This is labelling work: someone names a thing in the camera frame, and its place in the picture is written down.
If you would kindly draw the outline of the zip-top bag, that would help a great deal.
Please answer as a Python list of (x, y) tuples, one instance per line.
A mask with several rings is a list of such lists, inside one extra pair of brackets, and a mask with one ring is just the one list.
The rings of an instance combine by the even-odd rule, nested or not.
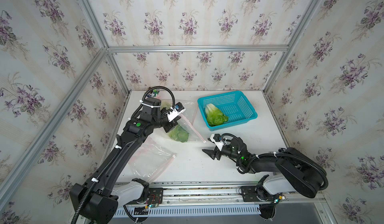
[[(162, 99), (162, 101), (168, 101), (172, 103), (171, 99)], [(193, 125), (198, 111), (198, 103), (192, 100), (176, 100), (176, 103), (178, 102), (181, 102), (184, 105), (186, 111), (183, 113), (183, 115)]]
[(189, 119), (183, 114), (181, 114), (180, 117), (178, 124), (169, 133), (166, 133), (164, 129), (161, 128), (155, 130), (154, 136), (179, 143), (199, 142), (205, 144), (207, 141), (205, 141), (197, 129), (193, 127)]
[(148, 183), (154, 182), (176, 157), (175, 153), (148, 138), (128, 161), (123, 176), (138, 178)]

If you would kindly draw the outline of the chinese cabbage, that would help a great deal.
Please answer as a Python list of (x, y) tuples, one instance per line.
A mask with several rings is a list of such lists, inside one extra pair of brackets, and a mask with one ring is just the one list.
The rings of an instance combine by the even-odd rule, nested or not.
[(189, 140), (189, 132), (178, 125), (169, 132), (169, 137), (176, 142), (185, 143)]
[(205, 107), (206, 120), (210, 127), (223, 125), (229, 120), (229, 117), (218, 109), (215, 105), (209, 103)]
[(167, 110), (167, 109), (170, 109), (171, 107), (172, 107), (172, 104), (170, 102), (162, 101), (161, 109), (165, 108)]

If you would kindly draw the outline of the teal plastic basket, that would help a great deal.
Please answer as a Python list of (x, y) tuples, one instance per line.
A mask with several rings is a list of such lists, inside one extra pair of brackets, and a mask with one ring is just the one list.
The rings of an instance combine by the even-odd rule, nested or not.
[[(206, 120), (205, 114), (205, 107), (209, 103), (220, 109), (224, 115), (229, 117), (229, 120), (223, 125), (210, 127)], [(241, 91), (232, 91), (201, 97), (198, 99), (198, 106), (203, 120), (211, 132), (246, 124), (247, 122), (258, 117), (255, 108), (252, 106), (245, 94)]]

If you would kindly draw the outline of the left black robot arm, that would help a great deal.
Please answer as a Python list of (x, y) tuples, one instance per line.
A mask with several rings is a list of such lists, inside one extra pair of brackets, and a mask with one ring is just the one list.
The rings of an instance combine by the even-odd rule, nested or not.
[(167, 87), (148, 89), (123, 132), (116, 135), (117, 144), (104, 162), (83, 184), (71, 187), (70, 198), (75, 210), (71, 222), (77, 223), (82, 216), (97, 224), (107, 224), (118, 208), (132, 201), (146, 201), (150, 189), (144, 180), (135, 178), (120, 188), (114, 186), (131, 157), (153, 131), (163, 128), (170, 132), (184, 111), (183, 104), (176, 102)]

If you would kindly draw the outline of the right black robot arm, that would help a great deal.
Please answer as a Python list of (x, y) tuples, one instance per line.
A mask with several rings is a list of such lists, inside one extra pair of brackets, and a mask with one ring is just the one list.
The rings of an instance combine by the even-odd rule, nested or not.
[(250, 153), (243, 140), (232, 134), (213, 134), (208, 140), (215, 148), (203, 152), (212, 160), (230, 159), (241, 175), (265, 173), (255, 186), (241, 188), (245, 200), (277, 203), (283, 193), (299, 193), (313, 199), (329, 186), (324, 168), (295, 148), (257, 155)]

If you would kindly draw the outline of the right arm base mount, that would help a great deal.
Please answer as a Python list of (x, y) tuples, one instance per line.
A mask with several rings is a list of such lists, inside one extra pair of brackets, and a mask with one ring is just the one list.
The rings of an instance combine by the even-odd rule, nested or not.
[(240, 187), (239, 194), (242, 196), (244, 202), (279, 202), (281, 193), (271, 194), (263, 186), (270, 175), (263, 176), (255, 186), (242, 186)]

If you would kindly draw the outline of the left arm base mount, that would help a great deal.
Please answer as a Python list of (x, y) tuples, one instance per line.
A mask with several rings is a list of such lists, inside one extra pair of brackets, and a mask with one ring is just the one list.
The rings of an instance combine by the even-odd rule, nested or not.
[(143, 187), (141, 196), (130, 202), (130, 204), (140, 204), (140, 205), (158, 205), (163, 202), (164, 188), (154, 188), (144, 180), (135, 178), (132, 179), (133, 183), (140, 184)]

